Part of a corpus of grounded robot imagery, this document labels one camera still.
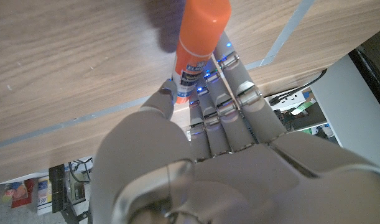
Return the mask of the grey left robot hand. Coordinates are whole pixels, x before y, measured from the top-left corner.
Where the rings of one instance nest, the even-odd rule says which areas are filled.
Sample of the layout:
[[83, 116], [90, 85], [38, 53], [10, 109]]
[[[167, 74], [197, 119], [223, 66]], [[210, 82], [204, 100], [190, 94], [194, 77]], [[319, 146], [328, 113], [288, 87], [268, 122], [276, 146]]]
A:
[[104, 138], [94, 223], [380, 223], [380, 168], [288, 132], [226, 34], [190, 99], [190, 135], [172, 122], [171, 80]]

